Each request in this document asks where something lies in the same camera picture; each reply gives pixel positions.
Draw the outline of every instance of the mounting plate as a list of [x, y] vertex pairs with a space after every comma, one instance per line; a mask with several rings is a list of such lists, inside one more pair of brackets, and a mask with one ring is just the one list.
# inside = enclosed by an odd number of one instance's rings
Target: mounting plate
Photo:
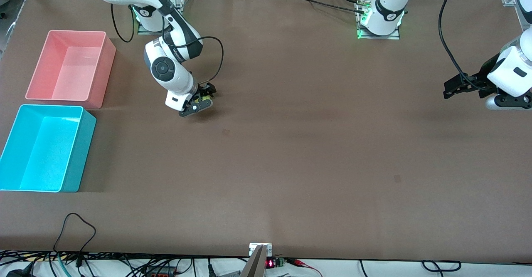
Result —
[[[369, 9], [369, 6], [367, 5], [359, 5], [354, 4], [356, 10], [363, 10], [364, 12], [367, 12]], [[355, 13], [355, 20], [357, 22], [357, 38], [358, 39], [386, 39], [386, 40], [399, 40], [401, 37], [399, 35], [399, 27], [395, 28], [395, 31], [387, 36], [378, 36], [370, 32], [364, 25], [361, 25], [360, 21], [362, 20], [362, 17], [364, 17], [365, 14], [359, 14]]]
[[271, 243], [249, 243], [249, 256], [251, 256], [251, 254], [253, 254], [253, 252], [255, 251], [255, 248], [258, 245], [266, 245], [266, 247], [268, 247], [268, 257], [272, 256]]

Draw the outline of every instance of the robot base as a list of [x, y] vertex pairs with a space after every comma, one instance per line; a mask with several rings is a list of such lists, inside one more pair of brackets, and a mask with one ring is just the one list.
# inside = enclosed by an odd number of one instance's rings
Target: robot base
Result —
[[[374, 3], [374, 0], [373, 2], [372, 0], [363, 0], [363, 1], [366, 2], [367, 4], [366, 5], [354, 4], [355, 9], [368, 12], [370, 9], [370, 5], [368, 4]], [[355, 14], [355, 20], [357, 22], [357, 38], [358, 39], [386, 39], [386, 40], [399, 40], [400, 39], [399, 25], [401, 25], [401, 19], [399, 19], [399, 24], [395, 28], [394, 32], [392, 32], [391, 34], [387, 36], [379, 36], [379, 35], [373, 34], [367, 29], [367, 27], [361, 24], [361, 21], [364, 21], [366, 19], [365, 18], [366, 16], [367, 16], [366, 14], [359, 14], [359, 13]]]

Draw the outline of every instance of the power cable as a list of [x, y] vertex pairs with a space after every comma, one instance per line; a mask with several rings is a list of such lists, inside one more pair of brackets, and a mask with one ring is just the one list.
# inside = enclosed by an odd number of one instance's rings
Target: power cable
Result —
[[306, 1], [307, 2], [313, 2], [314, 4], [327, 6], [327, 7], [330, 7], [330, 8], [336, 8], [336, 9], [340, 9], [340, 10], [348, 10], [349, 12], [364, 14], [363, 10], [355, 10], [355, 9], [350, 9], [350, 8], [344, 8], [344, 7], [341, 7], [341, 6], [335, 6], [335, 5], [327, 4], [325, 2], [318, 2], [317, 0], [306, 0]]
[[192, 258], [192, 268], [194, 269], [194, 277], [197, 277], [197, 275], [196, 275], [196, 262], [194, 262], [194, 258]]
[[173, 45], [176, 48], [183, 48], [183, 47], [189, 46], [190, 44], [192, 44], [194, 42], [197, 42], [197, 41], [203, 40], [203, 39], [214, 39], [214, 40], [216, 40], [220, 44], [220, 49], [221, 49], [222, 52], [221, 52], [221, 57], [220, 57], [220, 64], [218, 65], [218, 70], [216, 70], [216, 72], [214, 73], [214, 75], [211, 78], [209, 78], [209, 79], [207, 79], [207, 80], [205, 80], [203, 82], [200, 82], [199, 85], [206, 84], [207, 82], [210, 82], [211, 80], [215, 79], [216, 76], [218, 76], [218, 73], [220, 72], [220, 69], [222, 69], [222, 65], [224, 64], [224, 54], [225, 54], [225, 52], [224, 52], [224, 44], [222, 44], [221, 40], [219, 40], [217, 37], [203, 36], [203, 37], [199, 37], [199, 38], [197, 38], [195, 40], [192, 40], [192, 41], [190, 41], [190, 42], [188, 42], [186, 44], [183, 44], [183, 45]]
[[131, 269], [131, 271], [133, 272], [133, 267], [131, 266], [131, 262], [129, 262], [129, 260], [126, 257], [126, 255], [124, 255], [124, 259], [126, 260], [127, 265], [129, 266], [129, 269]]
[[118, 35], [118, 37], [120, 38], [120, 40], [126, 42], [126, 43], [129, 43], [131, 42], [131, 40], [133, 40], [133, 36], [135, 36], [135, 15], [133, 14], [133, 7], [131, 6], [128, 6], [129, 10], [131, 11], [131, 21], [132, 21], [132, 28], [131, 28], [131, 37], [129, 38], [129, 40], [125, 40], [124, 38], [122, 38], [122, 35], [118, 32], [118, 28], [116, 28], [116, 21], [114, 20], [114, 10], [113, 10], [113, 4], [111, 4], [111, 18], [113, 19], [113, 26], [114, 26], [114, 31], [116, 31], [116, 34]]
[[364, 277], [367, 277], [367, 274], [366, 274], [365, 269], [364, 269], [364, 262], [362, 262], [362, 260], [359, 260], [359, 262], [360, 262], [360, 267], [362, 269], [362, 272], [364, 273]]
[[445, 48], [445, 51], [449, 55], [449, 58], [451, 58], [451, 62], [453, 63], [454, 67], [456, 67], [456, 70], [458, 70], [458, 73], [460, 74], [460, 78], [468, 82], [471, 87], [476, 88], [477, 90], [484, 91], [481, 87], [478, 87], [471, 82], [471, 80], [465, 75], [465, 73], [462, 71], [462, 68], [458, 65], [456, 62], [456, 59], [454, 59], [453, 54], [451, 53], [451, 50], [447, 46], [447, 43], [445, 42], [445, 39], [443, 38], [443, 32], [441, 31], [441, 17], [443, 16], [443, 10], [445, 9], [445, 5], [447, 4], [448, 0], [443, 0], [443, 4], [441, 5], [441, 9], [439, 11], [438, 16], [438, 33], [439, 33], [439, 39], [441, 40], [441, 44], [443, 44], [443, 48]]
[[48, 264], [50, 265], [50, 270], [52, 271], [52, 274], [54, 277], [57, 277], [57, 274], [55, 273], [54, 267], [52, 266], [52, 253], [48, 253]]
[[65, 219], [63, 220], [63, 226], [61, 227], [61, 232], [59, 232], [59, 236], [57, 237], [57, 239], [55, 240], [55, 243], [54, 243], [54, 246], [53, 246], [53, 251], [57, 253], [57, 260], [59, 262], [59, 266], [61, 266], [61, 269], [63, 269], [64, 273], [68, 276], [69, 273], [67, 271], [67, 269], [64, 267], [63, 265], [63, 261], [61, 260], [61, 255], [59, 254], [59, 252], [57, 251], [57, 244], [59, 243], [59, 240], [61, 239], [61, 236], [63, 235], [63, 232], [65, 230], [65, 226], [67, 224], [67, 220], [70, 216], [77, 216], [83, 223], [85, 223], [87, 226], [91, 227], [93, 229], [93, 235], [83, 244], [83, 246], [81, 247], [81, 249], [79, 249], [79, 252], [78, 252], [78, 255], [77, 255], [77, 258], [76, 258], [76, 268], [78, 269], [78, 273], [81, 277], [85, 277], [81, 272], [80, 272], [80, 267], [83, 265], [83, 261], [85, 260], [85, 263], [87, 264], [87, 267], [89, 269], [89, 271], [91, 272], [91, 276], [92, 277], [95, 277], [94, 276], [94, 273], [93, 273], [93, 270], [91, 269], [91, 265], [89, 265], [89, 263], [87, 262], [87, 260], [84, 258], [84, 256], [81, 254], [83, 252], [83, 249], [85, 248], [85, 246], [90, 242], [92, 241], [92, 239], [95, 237], [96, 235], [96, 228], [94, 227], [93, 224], [90, 224], [89, 222], [87, 222], [85, 219], [83, 219], [79, 214], [77, 213], [70, 213], [68, 215], [65, 216]]
[[[430, 262], [431, 264], [433, 264], [436, 269], [429, 269], [426, 265], [426, 262]], [[454, 269], [441, 269], [439, 267], [439, 265], [434, 261], [434, 260], [423, 260], [421, 262], [421, 265], [423, 266], [424, 269], [426, 269], [427, 271], [429, 272], [433, 272], [433, 273], [439, 273], [440, 277], [444, 277], [443, 273], [444, 272], [456, 272], [460, 269], [462, 269], [462, 263], [461, 262], [448, 262], [448, 263], [451, 263], [451, 264], [458, 264], [458, 267], [454, 268]]]
[[179, 262], [183, 260], [183, 258], [179, 258], [179, 260], [177, 261], [177, 265], [175, 265], [175, 275], [181, 275], [181, 274], [184, 274], [186, 273], [191, 267], [192, 267], [192, 258], [190, 259], [190, 265], [188, 265], [188, 268], [186, 268], [183, 272], [179, 272], [177, 270], [177, 267], [179, 266]]

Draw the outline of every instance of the white floor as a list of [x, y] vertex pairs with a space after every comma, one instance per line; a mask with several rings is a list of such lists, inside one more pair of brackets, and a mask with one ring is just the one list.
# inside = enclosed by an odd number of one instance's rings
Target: white floor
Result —
[[[303, 260], [309, 266], [313, 266], [320, 270], [323, 277], [363, 277], [360, 264], [357, 260]], [[133, 267], [139, 266], [145, 262], [141, 260], [132, 260]], [[245, 262], [236, 258], [218, 258], [211, 260], [213, 269], [218, 276], [242, 270]], [[29, 262], [18, 262], [6, 266], [0, 266], [0, 276], [6, 276], [7, 272], [15, 269], [23, 269]], [[190, 260], [182, 260], [179, 264], [178, 271], [184, 271]], [[209, 271], [207, 269], [207, 260], [195, 260], [196, 274], [198, 277], [207, 277]], [[450, 269], [456, 265], [440, 264], [442, 269]], [[61, 271], [59, 264], [53, 262], [54, 270], [57, 277], [66, 277]], [[368, 277], [439, 277], [438, 273], [431, 273], [423, 269], [420, 262], [386, 262], [386, 261], [364, 261], [365, 271]], [[95, 260], [91, 261], [91, 268], [98, 277], [125, 277], [131, 272], [129, 267], [117, 260]], [[74, 264], [67, 266], [72, 277], [78, 277]], [[81, 273], [85, 277], [90, 277], [90, 272], [84, 265], [81, 268]], [[279, 277], [281, 275], [289, 274], [293, 277], [319, 277], [319, 275], [310, 270], [292, 265], [285, 265], [276, 269], [266, 270], [267, 277]], [[38, 262], [34, 266], [34, 276], [37, 277], [53, 277], [48, 262]], [[194, 272], [192, 268], [186, 273], [180, 275], [181, 277], [193, 277]], [[490, 264], [463, 264], [462, 269], [457, 272], [444, 273], [445, 277], [530, 277], [532, 276], [532, 266], [526, 265], [490, 265]]]

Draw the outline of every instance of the robotic arm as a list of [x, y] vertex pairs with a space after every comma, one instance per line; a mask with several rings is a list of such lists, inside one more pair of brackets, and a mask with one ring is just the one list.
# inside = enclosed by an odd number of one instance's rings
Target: robotic arm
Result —
[[203, 42], [198, 32], [185, 20], [171, 0], [104, 0], [112, 4], [155, 8], [171, 25], [161, 37], [146, 44], [144, 61], [155, 80], [168, 90], [165, 104], [180, 116], [194, 114], [212, 106], [210, 97], [216, 89], [210, 83], [198, 85], [192, 74], [181, 65], [201, 54]]
[[[528, 23], [532, 23], [532, 0], [517, 0]], [[478, 91], [490, 110], [532, 109], [532, 29], [506, 44], [477, 74], [460, 74], [444, 84], [444, 98], [462, 92]]]
[[401, 23], [408, 0], [369, 0], [370, 7], [360, 22], [375, 35], [387, 36]]

